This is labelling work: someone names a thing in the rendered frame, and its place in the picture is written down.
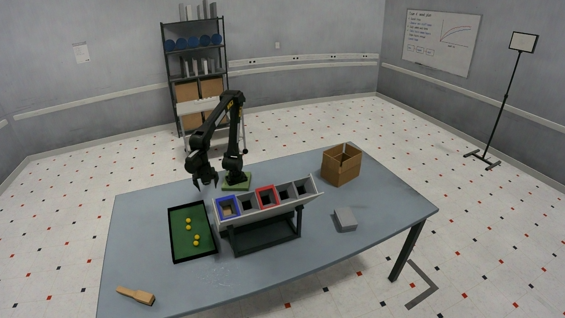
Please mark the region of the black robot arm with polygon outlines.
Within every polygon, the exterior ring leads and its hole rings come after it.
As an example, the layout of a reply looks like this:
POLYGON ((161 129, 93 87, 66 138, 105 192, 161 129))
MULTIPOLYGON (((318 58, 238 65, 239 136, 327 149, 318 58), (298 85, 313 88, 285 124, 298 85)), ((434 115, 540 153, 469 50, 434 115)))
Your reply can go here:
POLYGON ((192 133, 189 138, 189 146, 191 152, 185 158, 184 168, 189 174, 194 174, 200 178, 203 185, 211 183, 212 171, 210 162, 208 162, 207 151, 210 149, 210 139, 213 132, 218 127, 224 116, 231 108, 230 114, 230 130, 227 152, 224 152, 222 159, 222 168, 229 171, 225 176, 229 186, 248 181, 248 177, 242 170, 243 154, 239 154, 239 133, 241 122, 241 110, 246 98, 243 92, 239 90, 226 89, 219 96, 220 102, 207 117, 204 123, 192 133), (236 157, 233 157, 236 156, 236 157), (204 164, 207 165, 204 166, 204 164))

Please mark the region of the grey hinged case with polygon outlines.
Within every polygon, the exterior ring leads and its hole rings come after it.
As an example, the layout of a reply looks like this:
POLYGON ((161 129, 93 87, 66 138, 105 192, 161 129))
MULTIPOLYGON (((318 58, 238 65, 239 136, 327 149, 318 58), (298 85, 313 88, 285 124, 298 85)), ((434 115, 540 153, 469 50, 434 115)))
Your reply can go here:
POLYGON ((337 222, 340 233, 355 231, 358 227, 357 220, 355 219, 350 207, 335 208, 334 218, 337 222))

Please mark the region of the brown cardboard box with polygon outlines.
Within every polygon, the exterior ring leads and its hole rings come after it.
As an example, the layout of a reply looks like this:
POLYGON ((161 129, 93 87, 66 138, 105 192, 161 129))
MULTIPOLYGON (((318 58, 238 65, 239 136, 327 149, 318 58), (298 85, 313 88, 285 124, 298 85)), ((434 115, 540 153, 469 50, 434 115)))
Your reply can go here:
POLYGON ((347 144, 343 153, 341 143, 323 151, 320 176, 339 188, 359 176, 362 151, 347 144))

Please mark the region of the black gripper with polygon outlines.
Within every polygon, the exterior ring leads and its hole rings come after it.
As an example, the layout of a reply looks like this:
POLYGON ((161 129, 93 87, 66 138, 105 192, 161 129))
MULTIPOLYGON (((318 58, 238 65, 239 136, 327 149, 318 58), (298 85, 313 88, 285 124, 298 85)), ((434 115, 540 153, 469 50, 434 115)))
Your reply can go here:
MULTIPOLYGON (((210 177, 211 177, 211 180, 212 179, 214 180, 214 185, 215 185, 215 189, 216 189, 216 185, 217 185, 217 182, 219 180, 218 173, 217 173, 217 171, 215 171, 214 167, 211 167, 211 171, 212 171, 212 175, 210 175, 210 177)), ((192 183, 196 186, 196 188, 200 192, 200 188, 199 188, 199 184, 198 184, 197 179, 198 179, 198 177, 197 177, 196 172, 195 172, 194 174, 192 174, 192 183)))

